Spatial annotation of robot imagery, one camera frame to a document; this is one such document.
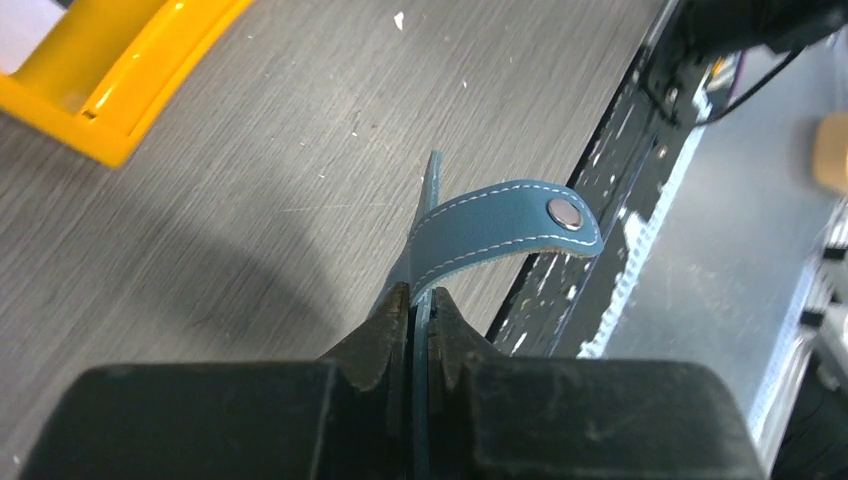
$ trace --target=gray laminate surface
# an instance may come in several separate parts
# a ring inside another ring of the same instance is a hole
[[[445,199],[564,182],[660,4],[257,0],[117,172],[0,116],[0,477],[88,366],[321,354],[431,148]],[[477,328],[519,265],[450,282]]]

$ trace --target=snap button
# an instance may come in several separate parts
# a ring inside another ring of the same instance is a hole
[[[583,215],[580,210],[564,198],[555,198],[548,202],[548,214],[566,230],[580,230],[583,226]]]

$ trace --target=yellow plastic object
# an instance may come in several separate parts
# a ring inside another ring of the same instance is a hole
[[[76,0],[0,109],[119,167],[177,87],[252,0]]]

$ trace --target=leather strap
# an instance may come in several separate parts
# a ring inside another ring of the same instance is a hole
[[[445,277],[501,257],[547,251],[590,257],[603,250],[589,207],[561,185],[516,180],[434,206],[440,163],[441,155],[433,152],[416,220],[384,292],[397,282],[406,282],[416,304]],[[566,229],[548,213],[548,202],[555,198],[566,199],[580,212],[583,225],[578,230]]]

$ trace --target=black cable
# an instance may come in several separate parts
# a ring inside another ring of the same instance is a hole
[[[783,69],[788,67],[789,64],[792,63],[793,60],[798,58],[798,55],[801,55],[801,52],[803,52],[803,51],[804,50],[801,49],[801,50],[793,50],[792,52],[789,52],[789,54],[786,55],[786,57],[783,59],[783,61],[781,61],[774,68],[772,68],[767,74],[763,75],[763,78],[761,78],[753,87],[749,88],[748,91],[746,91],[745,93],[740,95],[739,98],[736,99],[735,102],[728,105],[727,107],[722,109],[717,114],[712,115],[705,120],[701,120],[700,122],[695,122],[695,126],[696,127],[703,127],[703,126],[706,126],[706,125],[713,124],[713,123],[721,120],[722,118],[730,115],[731,113],[733,113],[734,110],[741,107],[743,103],[745,103],[748,99],[753,97],[754,94],[756,94],[763,87],[765,87],[766,84],[768,82],[770,82],[774,77],[776,77],[778,73],[782,72]]]

